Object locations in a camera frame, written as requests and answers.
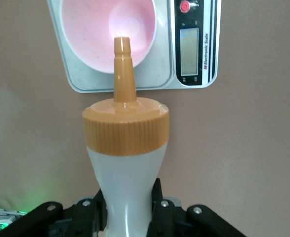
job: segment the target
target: nozzle tip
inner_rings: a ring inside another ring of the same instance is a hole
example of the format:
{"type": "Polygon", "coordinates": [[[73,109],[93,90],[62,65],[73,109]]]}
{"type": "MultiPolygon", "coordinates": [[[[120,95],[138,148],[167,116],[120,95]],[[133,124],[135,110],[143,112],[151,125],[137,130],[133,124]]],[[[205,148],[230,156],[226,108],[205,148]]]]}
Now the nozzle tip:
{"type": "Polygon", "coordinates": [[[115,55],[131,53],[130,38],[129,37],[115,37],[114,38],[114,53],[115,55]]]}

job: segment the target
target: pink bowl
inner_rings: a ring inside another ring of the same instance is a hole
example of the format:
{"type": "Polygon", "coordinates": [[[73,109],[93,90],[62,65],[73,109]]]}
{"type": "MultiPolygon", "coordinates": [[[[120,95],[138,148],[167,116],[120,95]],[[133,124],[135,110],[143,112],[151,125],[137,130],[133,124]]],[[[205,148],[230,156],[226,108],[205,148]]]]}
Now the pink bowl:
{"type": "Polygon", "coordinates": [[[156,34],[153,0],[62,0],[68,44],[89,67],[114,72],[114,38],[130,38],[133,66],[148,54],[156,34]]]}

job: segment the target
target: orange nozzle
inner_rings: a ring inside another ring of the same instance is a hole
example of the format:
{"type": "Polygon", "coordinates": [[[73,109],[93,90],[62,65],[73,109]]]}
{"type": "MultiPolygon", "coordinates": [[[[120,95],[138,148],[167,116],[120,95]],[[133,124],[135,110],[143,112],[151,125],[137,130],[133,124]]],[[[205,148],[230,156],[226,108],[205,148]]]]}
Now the orange nozzle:
{"type": "Polygon", "coordinates": [[[129,103],[136,101],[130,38],[114,39],[114,101],[129,103]]]}

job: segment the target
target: lcd screen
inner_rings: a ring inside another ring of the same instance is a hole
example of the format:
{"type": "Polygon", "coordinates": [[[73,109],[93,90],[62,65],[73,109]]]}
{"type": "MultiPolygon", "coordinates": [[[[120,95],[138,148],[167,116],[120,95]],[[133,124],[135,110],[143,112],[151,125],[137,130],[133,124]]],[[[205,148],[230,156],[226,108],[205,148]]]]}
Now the lcd screen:
{"type": "Polygon", "coordinates": [[[198,75],[199,28],[180,29],[181,76],[198,75]]]}

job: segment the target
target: kitchen scale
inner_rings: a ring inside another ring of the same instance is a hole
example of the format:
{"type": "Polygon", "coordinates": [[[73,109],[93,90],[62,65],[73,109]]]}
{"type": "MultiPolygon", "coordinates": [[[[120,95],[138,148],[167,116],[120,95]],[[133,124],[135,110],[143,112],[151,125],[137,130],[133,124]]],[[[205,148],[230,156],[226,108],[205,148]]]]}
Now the kitchen scale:
{"type": "MultiPolygon", "coordinates": [[[[80,93],[113,91],[113,74],[92,69],[69,46],[61,25],[62,0],[47,2],[70,86],[80,93]]],[[[148,55],[134,68],[136,89],[211,85],[218,73],[221,0],[153,0],[153,3],[156,35],[148,55]]]]}

